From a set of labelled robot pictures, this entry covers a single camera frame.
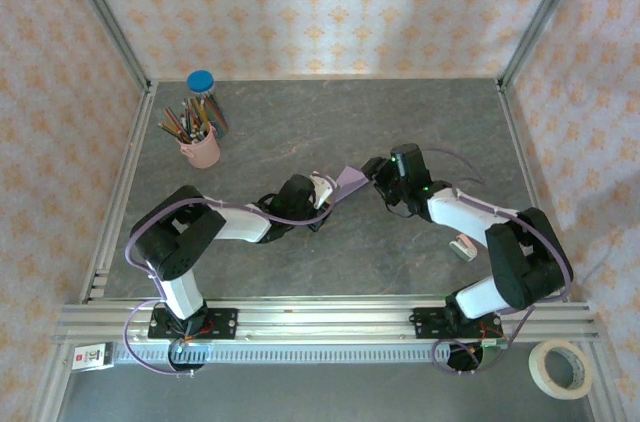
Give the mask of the purple paper sheet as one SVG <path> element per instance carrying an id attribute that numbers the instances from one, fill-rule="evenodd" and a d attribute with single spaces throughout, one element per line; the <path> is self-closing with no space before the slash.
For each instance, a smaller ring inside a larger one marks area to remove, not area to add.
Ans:
<path id="1" fill-rule="evenodd" d="M 330 200 L 333 204 L 337 204 L 359 189 L 365 187 L 369 182 L 370 180 L 362 171 L 351 166 L 346 166 L 336 179 L 336 188 L 333 191 Z"/>

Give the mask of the pink pencil cup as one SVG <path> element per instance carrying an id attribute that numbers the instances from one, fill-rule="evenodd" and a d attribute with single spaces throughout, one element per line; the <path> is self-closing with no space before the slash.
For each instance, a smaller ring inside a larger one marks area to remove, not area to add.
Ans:
<path id="1" fill-rule="evenodd" d="M 221 157 L 221 151 L 215 137 L 215 131 L 208 126 L 202 139 L 192 143 L 180 143 L 179 150 L 195 168 L 206 169 L 216 164 Z"/>

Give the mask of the clear pencil tube blue lid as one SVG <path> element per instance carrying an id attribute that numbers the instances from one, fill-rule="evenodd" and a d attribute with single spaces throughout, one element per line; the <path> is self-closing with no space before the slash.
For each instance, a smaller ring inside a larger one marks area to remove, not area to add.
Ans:
<path id="1" fill-rule="evenodd" d="M 229 126 L 224 112 L 215 96 L 215 79 L 207 70 L 192 72 L 186 79 L 187 87 L 199 100 L 201 107 L 211 122 L 217 138 L 222 138 L 229 132 Z"/>

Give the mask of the masking tape roll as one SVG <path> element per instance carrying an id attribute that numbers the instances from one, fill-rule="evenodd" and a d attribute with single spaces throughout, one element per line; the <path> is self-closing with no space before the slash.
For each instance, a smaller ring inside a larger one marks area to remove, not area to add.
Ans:
<path id="1" fill-rule="evenodd" d="M 554 381 L 546 367 L 546 359 L 551 353 L 559 354 L 571 367 L 572 381 L 567 387 Z M 536 386 L 556 400 L 581 399 L 593 386 L 595 371 L 591 362 L 577 345 L 566 340 L 555 339 L 536 345 L 529 354 L 528 367 Z"/>

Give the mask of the white label card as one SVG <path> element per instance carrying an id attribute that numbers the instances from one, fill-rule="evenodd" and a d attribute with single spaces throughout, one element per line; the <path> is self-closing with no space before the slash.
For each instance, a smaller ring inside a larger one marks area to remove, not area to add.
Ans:
<path id="1" fill-rule="evenodd" d="M 73 372 L 93 371 L 110 368 L 113 362 L 112 342 L 76 346 L 73 352 L 71 370 Z"/>

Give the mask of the aluminium table side rail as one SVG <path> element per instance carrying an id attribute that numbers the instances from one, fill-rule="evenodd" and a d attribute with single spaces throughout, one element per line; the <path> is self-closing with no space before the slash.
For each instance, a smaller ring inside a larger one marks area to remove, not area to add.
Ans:
<path id="1" fill-rule="evenodd" d="M 537 303 L 564 301 L 570 292 L 573 269 L 540 202 L 523 140 L 505 90 L 496 86 L 516 157 L 533 206 L 511 215 L 500 209 L 506 223 L 489 230 L 489 254 L 498 291 L 514 310 Z"/>
<path id="2" fill-rule="evenodd" d="M 113 263 L 117 240 L 133 183 L 136 166 L 157 92 L 158 80 L 151 80 L 143 89 L 134 113 L 124 152 L 119 164 L 116 182 L 111 192 L 98 240 L 80 292 L 79 302 L 104 296 L 104 287 Z"/>

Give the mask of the long aluminium mounting rail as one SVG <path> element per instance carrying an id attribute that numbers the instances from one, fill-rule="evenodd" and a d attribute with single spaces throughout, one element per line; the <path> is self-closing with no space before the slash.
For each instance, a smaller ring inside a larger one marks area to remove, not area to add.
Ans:
<path id="1" fill-rule="evenodd" d="M 63 307 L 53 339 L 93 343 L 122 338 L 126 321 L 135 342 L 145 343 L 152 305 L 136 314 L 137 299 L 98 299 Z M 250 344 L 415 344 L 409 317 L 415 308 L 442 307 L 426 296 L 317 296 L 210 299 L 214 308 L 238 311 L 238 343 Z M 518 342 L 562 339 L 597 341 L 601 328 L 589 305 L 581 302 L 543 303 L 522 326 Z"/>

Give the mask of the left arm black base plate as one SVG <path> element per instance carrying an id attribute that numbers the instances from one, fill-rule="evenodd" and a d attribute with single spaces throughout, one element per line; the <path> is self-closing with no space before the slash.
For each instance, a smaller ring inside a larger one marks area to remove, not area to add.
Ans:
<path id="1" fill-rule="evenodd" d="M 152 311 L 149 339 L 233 340 L 238 327 L 234 308 L 202 308 L 188 319 L 178 319 L 167 308 Z"/>

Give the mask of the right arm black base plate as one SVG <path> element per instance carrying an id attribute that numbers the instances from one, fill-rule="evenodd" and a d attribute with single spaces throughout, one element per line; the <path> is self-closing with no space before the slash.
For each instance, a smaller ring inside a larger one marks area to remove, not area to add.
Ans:
<path id="1" fill-rule="evenodd" d="M 488 314 L 468 319 L 453 306 L 414 308 L 409 322 L 418 339 L 497 339 L 504 336 L 498 316 Z"/>

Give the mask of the aluminium frame post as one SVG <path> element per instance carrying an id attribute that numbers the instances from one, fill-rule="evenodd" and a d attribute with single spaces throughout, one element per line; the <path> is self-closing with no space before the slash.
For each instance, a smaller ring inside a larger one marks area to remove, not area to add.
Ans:
<path id="1" fill-rule="evenodd" d="M 107 35 L 111 39 L 116 51 L 121 56 L 129 74 L 136 84 L 147 91 L 151 86 L 151 80 L 142 67 L 139 58 L 135 54 L 133 47 L 129 43 L 124 30 L 118 22 L 113 10 L 107 0 L 87 0 L 94 10 L 99 21 L 105 28 Z"/>
<path id="2" fill-rule="evenodd" d="M 514 82 L 560 2 L 561 0 L 541 0 L 536 7 L 503 74 L 496 80 L 501 93 L 506 93 Z"/>

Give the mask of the aluminium frame bar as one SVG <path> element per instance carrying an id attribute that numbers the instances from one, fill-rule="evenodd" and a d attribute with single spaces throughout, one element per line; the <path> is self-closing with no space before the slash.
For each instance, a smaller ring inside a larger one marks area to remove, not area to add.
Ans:
<path id="1" fill-rule="evenodd" d="M 592 388 L 588 394 L 594 421 L 626 422 L 606 348 L 601 342 L 582 342 L 580 348 L 594 371 Z"/>
<path id="2" fill-rule="evenodd" d="M 52 344 L 42 366 L 28 422 L 57 422 L 71 374 L 74 347 L 65 342 Z"/>

